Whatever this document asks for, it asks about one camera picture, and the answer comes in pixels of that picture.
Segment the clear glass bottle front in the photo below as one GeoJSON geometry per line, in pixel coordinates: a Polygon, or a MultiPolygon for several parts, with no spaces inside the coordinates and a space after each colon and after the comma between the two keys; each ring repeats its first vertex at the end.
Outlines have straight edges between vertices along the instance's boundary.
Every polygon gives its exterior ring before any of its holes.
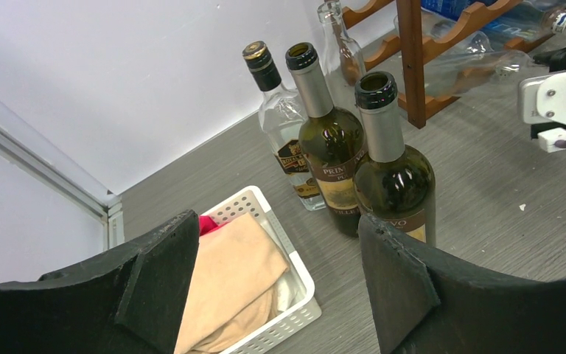
{"type": "MultiPolygon", "coordinates": [[[[422,32],[424,36],[430,36],[434,39],[441,39],[447,35],[456,25],[452,19],[445,18],[436,13],[422,9],[422,32]]],[[[465,55],[465,54],[482,54],[485,52],[493,52],[493,48],[488,36],[476,31],[458,42],[455,46],[448,49],[446,55],[465,55]]]]}

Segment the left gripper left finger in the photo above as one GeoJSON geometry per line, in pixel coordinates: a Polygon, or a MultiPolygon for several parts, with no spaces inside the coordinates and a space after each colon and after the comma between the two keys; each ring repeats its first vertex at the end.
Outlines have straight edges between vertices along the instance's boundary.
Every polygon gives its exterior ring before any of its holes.
{"type": "Polygon", "coordinates": [[[37,281],[0,283],[0,353],[172,353],[198,239],[187,210],[37,281]]]}

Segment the blue square glass bottle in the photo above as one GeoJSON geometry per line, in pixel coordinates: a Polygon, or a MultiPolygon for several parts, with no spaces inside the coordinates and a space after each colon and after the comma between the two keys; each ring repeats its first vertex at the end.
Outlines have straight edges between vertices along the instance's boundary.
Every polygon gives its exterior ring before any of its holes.
{"type": "MultiPolygon", "coordinates": [[[[426,11],[457,21],[473,1],[422,1],[426,11]]],[[[499,18],[484,26],[491,44],[504,43],[513,38],[527,42],[546,35],[566,35],[566,1],[521,1],[499,18]]]]}

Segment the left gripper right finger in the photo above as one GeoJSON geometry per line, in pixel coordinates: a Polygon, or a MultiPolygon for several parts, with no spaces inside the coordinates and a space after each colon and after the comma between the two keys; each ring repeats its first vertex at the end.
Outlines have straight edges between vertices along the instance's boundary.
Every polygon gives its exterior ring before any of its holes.
{"type": "Polygon", "coordinates": [[[566,353],[566,278],[527,280],[360,219],[381,353],[566,353]]]}

